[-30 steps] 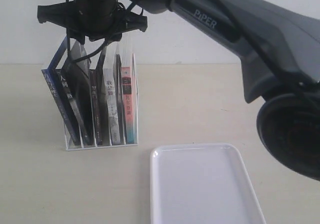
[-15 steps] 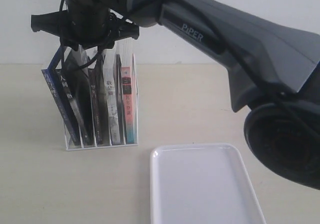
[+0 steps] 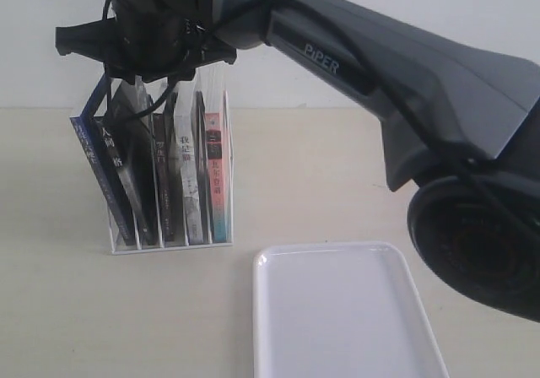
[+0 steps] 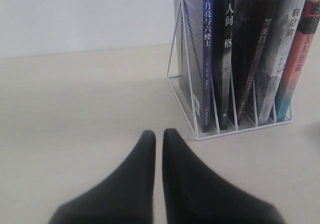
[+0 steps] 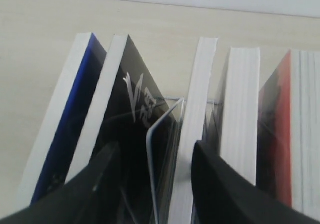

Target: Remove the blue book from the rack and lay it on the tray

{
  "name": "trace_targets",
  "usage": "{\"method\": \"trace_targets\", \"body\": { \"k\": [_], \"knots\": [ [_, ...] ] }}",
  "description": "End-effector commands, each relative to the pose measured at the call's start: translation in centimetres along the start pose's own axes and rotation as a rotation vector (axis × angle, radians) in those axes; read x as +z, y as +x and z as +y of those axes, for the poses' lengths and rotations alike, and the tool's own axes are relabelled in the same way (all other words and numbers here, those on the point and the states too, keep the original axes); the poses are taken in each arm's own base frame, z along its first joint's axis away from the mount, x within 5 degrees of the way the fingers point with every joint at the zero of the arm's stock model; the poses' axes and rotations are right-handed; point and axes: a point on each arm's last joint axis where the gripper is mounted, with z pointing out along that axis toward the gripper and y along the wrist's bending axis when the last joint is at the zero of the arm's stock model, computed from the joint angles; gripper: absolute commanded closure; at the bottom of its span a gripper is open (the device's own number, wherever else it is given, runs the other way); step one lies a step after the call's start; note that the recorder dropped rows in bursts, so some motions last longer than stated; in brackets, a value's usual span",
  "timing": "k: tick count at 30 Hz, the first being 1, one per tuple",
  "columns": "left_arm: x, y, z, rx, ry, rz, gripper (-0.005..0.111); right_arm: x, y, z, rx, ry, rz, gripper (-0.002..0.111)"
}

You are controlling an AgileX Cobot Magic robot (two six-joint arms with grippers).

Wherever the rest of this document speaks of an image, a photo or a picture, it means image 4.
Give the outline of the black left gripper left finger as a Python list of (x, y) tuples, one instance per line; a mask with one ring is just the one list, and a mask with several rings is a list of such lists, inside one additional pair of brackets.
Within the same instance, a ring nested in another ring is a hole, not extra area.
[(62, 204), (50, 224), (152, 224), (156, 135), (144, 130), (124, 161), (102, 182)]

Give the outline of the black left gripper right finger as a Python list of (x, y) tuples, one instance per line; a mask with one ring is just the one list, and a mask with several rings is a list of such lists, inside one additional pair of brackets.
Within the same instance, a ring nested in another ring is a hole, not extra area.
[(162, 183), (169, 224), (284, 224), (271, 203), (234, 186), (211, 170), (179, 132), (167, 128)]

